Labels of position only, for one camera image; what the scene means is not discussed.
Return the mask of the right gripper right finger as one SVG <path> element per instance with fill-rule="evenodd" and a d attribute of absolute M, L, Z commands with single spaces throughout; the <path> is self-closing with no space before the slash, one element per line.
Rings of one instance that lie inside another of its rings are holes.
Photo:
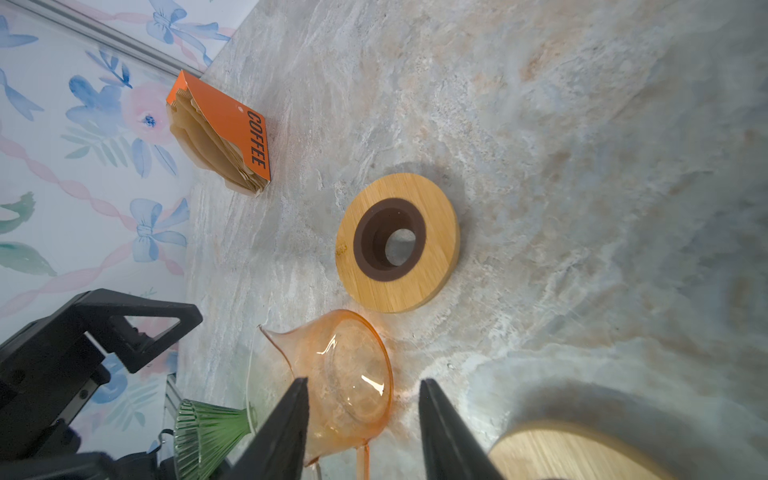
<path fill-rule="evenodd" d="M 436 380 L 421 381 L 418 410 L 427 479 L 503 479 Z"/>

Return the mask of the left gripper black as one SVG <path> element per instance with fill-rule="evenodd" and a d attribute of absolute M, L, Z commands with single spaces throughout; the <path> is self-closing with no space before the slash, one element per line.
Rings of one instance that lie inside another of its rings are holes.
<path fill-rule="evenodd" d="M 108 289 L 86 292 L 67 311 L 78 326 L 31 323 L 1 345 L 1 460 L 74 454 L 80 436 L 72 420 L 110 374 L 89 333 L 136 373 L 203 321 L 194 304 L 150 300 Z M 128 319 L 175 322 L 151 336 Z"/>

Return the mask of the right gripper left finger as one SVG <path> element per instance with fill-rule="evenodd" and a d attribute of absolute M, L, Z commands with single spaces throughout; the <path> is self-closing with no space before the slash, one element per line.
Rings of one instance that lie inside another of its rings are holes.
<path fill-rule="evenodd" d="M 308 379 L 295 379 L 224 479 L 302 476 L 309 422 Z"/>

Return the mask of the green ribbed dripper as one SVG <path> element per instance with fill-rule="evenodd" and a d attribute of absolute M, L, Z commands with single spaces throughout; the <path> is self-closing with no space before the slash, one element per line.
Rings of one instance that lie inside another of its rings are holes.
<path fill-rule="evenodd" d="M 210 479 L 232 449 L 251 432 L 247 409 L 184 399 L 174 426 L 179 479 Z"/>

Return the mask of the orange glass carafe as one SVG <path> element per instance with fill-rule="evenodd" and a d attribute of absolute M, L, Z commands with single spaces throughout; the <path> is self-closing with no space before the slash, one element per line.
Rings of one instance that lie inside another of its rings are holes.
<path fill-rule="evenodd" d="M 285 333 L 260 331 L 291 375 L 308 380 L 304 464 L 354 448 L 356 476 L 368 479 L 369 442 L 386 427 L 393 402 L 391 362 L 374 327 L 342 309 Z"/>

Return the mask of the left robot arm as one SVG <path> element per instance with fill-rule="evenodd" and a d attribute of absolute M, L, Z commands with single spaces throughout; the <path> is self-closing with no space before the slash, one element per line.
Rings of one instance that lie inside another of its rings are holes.
<path fill-rule="evenodd" d="M 156 460 L 116 461 L 82 453 L 71 423 L 108 384 L 113 354 L 136 373 L 203 320 L 189 303 L 151 300 L 108 289 L 74 296 L 1 345 L 1 476 L 4 479 L 155 478 Z"/>

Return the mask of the coffee filter pack orange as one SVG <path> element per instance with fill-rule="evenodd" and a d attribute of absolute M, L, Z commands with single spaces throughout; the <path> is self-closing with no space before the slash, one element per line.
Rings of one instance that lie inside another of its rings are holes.
<path fill-rule="evenodd" d="M 249 196 L 272 180 L 266 120 L 260 113 L 186 71 L 167 99 L 170 132 L 201 169 Z"/>

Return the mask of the left aluminium corner post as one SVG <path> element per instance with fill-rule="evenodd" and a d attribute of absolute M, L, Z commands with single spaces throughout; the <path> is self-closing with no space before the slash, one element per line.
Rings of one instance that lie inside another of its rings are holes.
<path fill-rule="evenodd" d="M 69 6 L 65 6 L 59 1 L 10 0 L 2 1 L 1 4 L 18 7 L 50 24 L 87 38 L 106 50 L 125 55 L 146 67 L 154 68 L 173 77 L 176 77 L 182 70 L 188 71 L 196 78 L 203 75 L 203 71 L 133 39 Z"/>

